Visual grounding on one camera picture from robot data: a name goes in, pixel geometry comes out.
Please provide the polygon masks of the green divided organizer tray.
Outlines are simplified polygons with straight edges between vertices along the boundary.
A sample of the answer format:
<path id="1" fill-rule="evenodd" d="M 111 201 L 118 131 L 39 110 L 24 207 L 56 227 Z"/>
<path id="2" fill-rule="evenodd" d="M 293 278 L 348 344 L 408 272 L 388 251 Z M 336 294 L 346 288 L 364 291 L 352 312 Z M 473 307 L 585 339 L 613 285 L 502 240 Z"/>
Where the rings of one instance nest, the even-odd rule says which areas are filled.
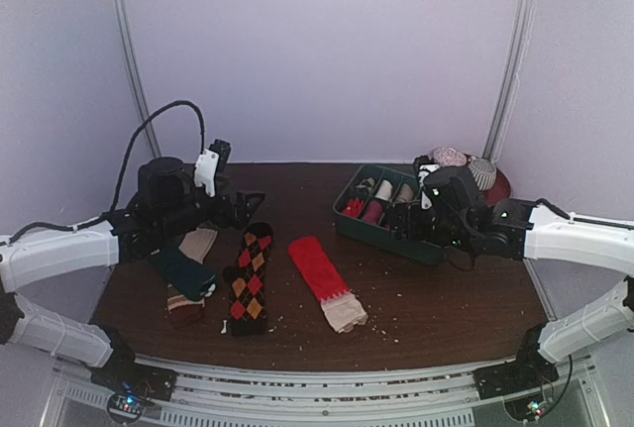
<path id="1" fill-rule="evenodd" d="M 443 251 L 426 242 L 397 239 L 390 221 L 390 209 L 402 189 L 416 188 L 415 179 L 405 172 L 376 164 L 363 164 L 346 184 L 333 205 L 335 227 L 346 236 L 389 253 L 428 266 L 437 266 Z"/>

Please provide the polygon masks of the black argyle sock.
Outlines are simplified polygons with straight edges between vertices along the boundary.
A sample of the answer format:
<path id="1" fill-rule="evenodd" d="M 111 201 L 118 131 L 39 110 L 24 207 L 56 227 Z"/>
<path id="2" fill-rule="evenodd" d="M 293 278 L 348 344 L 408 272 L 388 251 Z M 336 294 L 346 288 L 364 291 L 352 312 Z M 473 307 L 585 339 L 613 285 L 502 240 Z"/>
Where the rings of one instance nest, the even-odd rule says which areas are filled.
<path id="1" fill-rule="evenodd" d="M 236 260 L 223 270 L 228 288 L 228 329 L 233 337 L 263 335 L 267 330 L 265 276 L 272 239 L 270 224 L 250 224 Z"/>

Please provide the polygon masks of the red and beige sock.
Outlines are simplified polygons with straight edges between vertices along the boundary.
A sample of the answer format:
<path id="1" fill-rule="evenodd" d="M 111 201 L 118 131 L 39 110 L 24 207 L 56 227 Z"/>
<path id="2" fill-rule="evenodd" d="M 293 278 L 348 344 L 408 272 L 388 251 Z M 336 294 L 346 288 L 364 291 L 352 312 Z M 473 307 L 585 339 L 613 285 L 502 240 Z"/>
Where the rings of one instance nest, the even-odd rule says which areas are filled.
<path id="1" fill-rule="evenodd" d="M 294 241 L 288 253 L 336 333 L 348 333 L 356 326 L 366 324 L 369 318 L 367 312 L 316 237 Z"/>

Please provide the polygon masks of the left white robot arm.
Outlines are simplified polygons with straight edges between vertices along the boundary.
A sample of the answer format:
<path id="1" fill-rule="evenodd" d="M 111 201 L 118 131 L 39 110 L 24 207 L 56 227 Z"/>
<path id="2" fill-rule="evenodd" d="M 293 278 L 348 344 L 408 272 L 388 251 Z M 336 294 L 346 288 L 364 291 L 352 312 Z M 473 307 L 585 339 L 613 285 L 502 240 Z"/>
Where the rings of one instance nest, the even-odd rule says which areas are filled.
<path id="1" fill-rule="evenodd" d="M 32 282 L 90 267 L 166 260 L 161 275 L 189 299 L 206 297 L 212 276 L 178 247 L 200 244 L 202 230 L 242 229 L 265 196 L 224 191 L 223 163 L 203 152 L 195 163 L 162 157 L 139 167 L 137 191 L 124 208 L 74 226 L 37 223 L 1 240 L 1 341 L 83 363 L 122 391 L 142 383 L 142 369 L 118 334 L 50 311 L 19 294 Z"/>

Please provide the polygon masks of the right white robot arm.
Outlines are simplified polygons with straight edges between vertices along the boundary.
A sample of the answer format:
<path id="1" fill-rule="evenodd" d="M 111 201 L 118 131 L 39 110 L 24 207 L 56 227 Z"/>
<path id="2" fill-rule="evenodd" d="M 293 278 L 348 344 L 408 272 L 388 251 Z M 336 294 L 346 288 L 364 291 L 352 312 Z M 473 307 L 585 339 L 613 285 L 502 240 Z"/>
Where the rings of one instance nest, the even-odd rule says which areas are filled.
<path id="1" fill-rule="evenodd" d="M 554 260 L 619 272 L 610 291 L 555 322 L 528 330 L 508 380 L 525 389 L 556 363 L 633 326 L 633 226 L 580 217 L 545 198 L 507 198 L 486 203 L 469 169 L 419 172 L 418 198 L 387 210 L 391 234 L 441 248 L 454 247 L 475 260 Z"/>

